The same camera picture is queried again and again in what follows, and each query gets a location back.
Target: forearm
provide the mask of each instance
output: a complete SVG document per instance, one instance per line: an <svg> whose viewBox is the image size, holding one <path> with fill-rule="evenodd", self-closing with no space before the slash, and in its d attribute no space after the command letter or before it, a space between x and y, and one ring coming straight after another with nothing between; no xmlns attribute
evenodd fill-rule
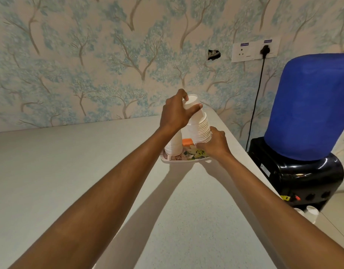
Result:
<svg viewBox="0 0 344 269"><path fill-rule="evenodd" d="M157 130L64 212L11 268L91 268L174 133Z"/></svg>
<svg viewBox="0 0 344 269"><path fill-rule="evenodd" d="M220 157L276 251L290 268L344 268L344 249L297 213L231 154Z"/></svg>

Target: yellow sticker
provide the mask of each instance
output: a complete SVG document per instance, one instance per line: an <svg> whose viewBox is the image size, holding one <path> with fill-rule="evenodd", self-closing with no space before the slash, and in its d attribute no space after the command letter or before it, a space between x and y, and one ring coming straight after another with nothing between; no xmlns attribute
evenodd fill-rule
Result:
<svg viewBox="0 0 344 269"><path fill-rule="evenodd" d="M290 200L290 196L281 195L280 197L281 197L283 200L285 200L285 201L289 201L289 200Z"/></svg>

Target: tile grout line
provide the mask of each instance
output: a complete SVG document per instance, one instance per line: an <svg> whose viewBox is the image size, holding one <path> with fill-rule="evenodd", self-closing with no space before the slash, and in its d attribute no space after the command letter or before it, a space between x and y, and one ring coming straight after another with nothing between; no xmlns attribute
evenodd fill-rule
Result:
<svg viewBox="0 0 344 269"><path fill-rule="evenodd" d="M339 231L340 232L340 234L344 237L344 235L342 234L342 232L329 220L329 218L327 218L327 216L325 215L325 214L323 214L322 212L320 212L322 215L324 215L325 216L325 218L333 225L333 227L335 227L336 228L336 230L337 231Z"/></svg>

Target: person's left hand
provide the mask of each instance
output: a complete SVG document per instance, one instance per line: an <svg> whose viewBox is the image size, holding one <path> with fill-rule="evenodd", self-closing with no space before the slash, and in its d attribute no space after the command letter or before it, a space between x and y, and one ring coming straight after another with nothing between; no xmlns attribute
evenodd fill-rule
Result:
<svg viewBox="0 0 344 269"><path fill-rule="evenodd" d="M166 128L177 133L178 130L182 129L188 124L189 119L194 113L199 111L203 105L197 104L189 109L183 108L182 99L188 101L188 95L185 90L179 89L177 94L168 98L166 104L163 106L162 117L159 124L160 128Z"/></svg>

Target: person's left arm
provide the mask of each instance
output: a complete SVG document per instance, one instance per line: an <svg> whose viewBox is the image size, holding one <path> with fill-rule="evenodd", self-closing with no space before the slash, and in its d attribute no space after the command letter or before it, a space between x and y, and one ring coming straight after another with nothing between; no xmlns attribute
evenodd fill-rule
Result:
<svg viewBox="0 0 344 269"><path fill-rule="evenodd" d="M185 110L180 89L160 127L71 205L10 269L91 269L124 222L162 149L202 105Z"/></svg>

